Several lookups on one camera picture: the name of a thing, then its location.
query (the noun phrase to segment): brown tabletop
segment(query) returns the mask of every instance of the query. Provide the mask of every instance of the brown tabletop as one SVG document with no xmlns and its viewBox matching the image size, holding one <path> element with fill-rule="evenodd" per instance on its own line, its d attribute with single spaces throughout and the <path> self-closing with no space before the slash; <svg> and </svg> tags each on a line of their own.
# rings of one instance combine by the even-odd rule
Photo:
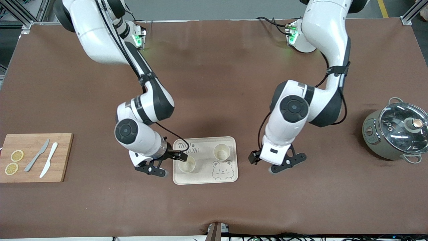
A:
<svg viewBox="0 0 428 241">
<path fill-rule="evenodd" d="M 172 181 L 172 161 L 163 163 L 167 178 L 135 171 L 114 139 L 117 105 L 141 93 L 130 67 L 92 61 L 61 26 L 33 26 L 0 92 L 0 139 L 74 133 L 74 141 L 63 183 L 0 184 L 0 237 L 199 235 L 215 221 L 240 233 L 427 233 L 428 156 L 388 162 L 361 136 L 364 118 L 390 97 L 428 109 L 422 53 L 398 18 L 346 25 L 348 118 L 307 124 L 294 147 L 308 159 L 278 175 L 247 157 L 275 87 L 323 78 L 320 52 L 296 52 L 259 21 L 147 25 L 144 56 L 176 105 L 162 124 L 185 138 L 236 139 L 236 182 L 184 186 Z"/>
</svg>

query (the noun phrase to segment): metal pot handle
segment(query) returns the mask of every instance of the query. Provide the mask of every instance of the metal pot handle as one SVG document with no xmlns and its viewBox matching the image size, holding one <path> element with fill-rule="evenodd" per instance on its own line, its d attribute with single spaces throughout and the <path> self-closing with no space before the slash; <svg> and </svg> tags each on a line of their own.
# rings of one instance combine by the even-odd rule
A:
<svg viewBox="0 0 428 241">
<path fill-rule="evenodd" d="M 406 155 L 406 154 L 403 154 L 403 155 L 400 155 L 400 157 L 401 157 L 403 160 L 405 160 L 406 162 L 411 163 L 411 164 L 418 164 L 418 163 L 420 163 L 420 162 L 422 161 L 422 156 L 421 156 L 421 155 L 417 155 L 417 156 L 408 156 L 408 155 Z M 412 161 L 410 161 L 410 160 L 408 159 L 408 157 L 416 157 L 416 158 L 418 159 L 418 161 L 416 161 L 416 162 L 412 162 Z"/>
<path fill-rule="evenodd" d="M 398 102 L 401 102 L 401 103 L 403 103 L 403 102 L 404 102 L 402 99 L 400 99 L 400 98 L 398 98 L 398 97 L 393 97 L 393 98 L 391 98 L 391 99 L 389 99 L 389 100 L 388 100 L 388 105 L 390 105 L 390 104 L 391 104 L 391 100 L 393 100 L 393 99 L 398 100 Z"/>
</svg>

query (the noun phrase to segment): lemon slice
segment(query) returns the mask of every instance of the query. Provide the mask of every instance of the lemon slice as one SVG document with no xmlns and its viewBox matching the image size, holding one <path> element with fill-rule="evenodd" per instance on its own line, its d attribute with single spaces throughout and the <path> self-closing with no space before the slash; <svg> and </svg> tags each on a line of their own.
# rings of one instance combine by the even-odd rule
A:
<svg viewBox="0 0 428 241">
<path fill-rule="evenodd" d="M 17 163 L 9 163 L 6 166 L 6 169 L 4 169 L 4 172 L 8 176 L 15 174 L 17 171 L 18 171 L 18 164 Z"/>
<path fill-rule="evenodd" d="M 24 152 L 21 150 L 16 150 L 10 155 L 10 160 L 13 162 L 19 162 L 22 158 L 24 158 Z"/>
</svg>

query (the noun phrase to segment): wooden cutting board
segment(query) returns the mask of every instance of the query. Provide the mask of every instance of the wooden cutting board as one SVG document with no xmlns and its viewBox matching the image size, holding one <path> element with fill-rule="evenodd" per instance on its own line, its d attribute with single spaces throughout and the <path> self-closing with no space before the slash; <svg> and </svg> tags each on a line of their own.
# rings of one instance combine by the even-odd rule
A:
<svg viewBox="0 0 428 241">
<path fill-rule="evenodd" d="M 47 139 L 50 139 L 45 152 L 41 154 L 29 172 L 24 172 L 25 167 L 40 151 Z M 67 167 L 73 134 L 71 133 L 46 133 L 46 134 L 9 134 L 3 143 L 0 154 L 0 183 L 11 182 L 62 182 Z M 47 173 L 39 178 L 51 151 L 52 144 L 58 143 L 51 159 L 51 167 Z M 15 150 L 22 150 L 24 157 L 16 162 L 18 171 L 13 175 L 6 175 L 5 169 L 12 163 L 10 155 Z"/>
</svg>

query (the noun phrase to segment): cartoon bear face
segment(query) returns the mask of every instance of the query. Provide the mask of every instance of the cartoon bear face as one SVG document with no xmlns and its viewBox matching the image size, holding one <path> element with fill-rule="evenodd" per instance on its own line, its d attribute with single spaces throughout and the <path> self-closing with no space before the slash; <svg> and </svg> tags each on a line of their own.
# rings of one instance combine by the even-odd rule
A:
<svg viewBox="0 0 428 241">
<path fill-rule="evenodd" d="M 213 162 L 213 177 L 215 180 L 225 180 L 225 179 L 232 179 L 233 175 L 235 174 L 232 169 L 232 161 L 227 160 L 225 162 Z"/>
</svg>

